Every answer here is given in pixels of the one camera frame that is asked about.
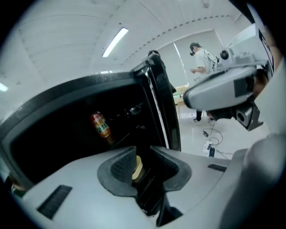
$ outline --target fluorescent light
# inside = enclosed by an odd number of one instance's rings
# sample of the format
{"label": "fluorescent light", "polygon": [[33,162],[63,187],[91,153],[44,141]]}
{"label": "fluorescent light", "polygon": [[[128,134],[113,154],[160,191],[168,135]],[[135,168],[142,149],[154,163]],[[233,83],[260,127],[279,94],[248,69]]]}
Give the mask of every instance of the fluorescent light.
{"label": "fluorescent light", "polygon": [[0,83],[0,91],[7,91],[8,87],[6,87],[4,84]]}
{"label": "fluorescent light", "polygon": [[102,71],[100,72],[101,74],[107,74],[107,73],[112,73],[112,71]]}
{"label": "fluorescent light", "polygon": [[173,44],[174,44],[175,49],[176,49],[176,51],[177,51],[177,54],[178,54],[178,56],[179,56],[179,58],[180,58],[180,61],[181,61],[181,64],[182,64],[182,67],[183,67],[183,70],[184,70],[184,73],[185,73],[185,77],[186,77],[187,83],[188,83],[188,85],[189,85],[187,73],[186,73],[186,70],[185,70],[185,67],[184,67],[184,62],[183,62],[183,60],[182,60],[182,58],[181,58],[181,55],[180,55],[179,50],[178,50],[178,48],[177,48],[177,45],[175,44],[175,42],[173,42]]}
{"label": "fluorescent light", "polygon": [[112,40],[110,45],[108,45],[106,51],[102,55],[102,57],[108,57],[111,51],[114,49],[114,47],[117,45],[117,43],[124,37],[125,34],[127,34],[128,29],[122,28],[119,33],[115,36],[115,38]]}

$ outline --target sneaker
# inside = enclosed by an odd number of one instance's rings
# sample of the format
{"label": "sneaker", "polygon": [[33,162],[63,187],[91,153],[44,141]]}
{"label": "sneaker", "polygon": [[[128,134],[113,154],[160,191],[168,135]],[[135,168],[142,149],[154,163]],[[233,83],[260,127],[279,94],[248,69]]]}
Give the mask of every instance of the sneaker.
{"label": "sneaker", "polygon": [[193,123],[195,123],[195,124],[199,124],[199,125],[201,125],[202,123],[201,123],[201,121],[198,121],[197,120],[197,118],[195,118],[194,120],[193,120]]}

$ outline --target white shirt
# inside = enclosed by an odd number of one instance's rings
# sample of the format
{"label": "white shirt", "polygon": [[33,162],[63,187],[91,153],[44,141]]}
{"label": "white shirt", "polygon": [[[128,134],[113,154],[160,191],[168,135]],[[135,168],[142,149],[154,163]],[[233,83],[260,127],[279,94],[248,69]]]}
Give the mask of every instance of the white shirt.
{"label": "white shirt", "polygon": [[216,58],[213,57],[211,53],[209,53],[204,48],[198,50],[195,53],[195,58],[197,62],[197,67],[204,67],[206,72],[202,73],[203,75],[209,74],[213,71],[213,65],[216,63]]}

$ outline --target black pants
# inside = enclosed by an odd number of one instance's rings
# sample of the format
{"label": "black pants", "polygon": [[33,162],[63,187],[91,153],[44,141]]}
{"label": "black pants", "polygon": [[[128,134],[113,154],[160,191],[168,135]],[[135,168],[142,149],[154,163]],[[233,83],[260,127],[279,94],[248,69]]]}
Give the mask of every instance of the black pants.
{"label": "black pants", "polygon": [[197,110],[197,121],[200,121],[202,119],[202,112]]}

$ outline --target power strip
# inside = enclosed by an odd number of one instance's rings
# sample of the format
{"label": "power strip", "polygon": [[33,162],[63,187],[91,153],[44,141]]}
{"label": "power strip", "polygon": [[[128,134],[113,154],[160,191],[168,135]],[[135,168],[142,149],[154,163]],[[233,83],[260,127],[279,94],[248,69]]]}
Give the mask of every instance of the power strip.
{"label": "power strip", "polygon": [[204,145],[203,152],[205,152],[208,157],[214,157],[215,156],[215,148],[212,147],[212,142],[207,141]]}

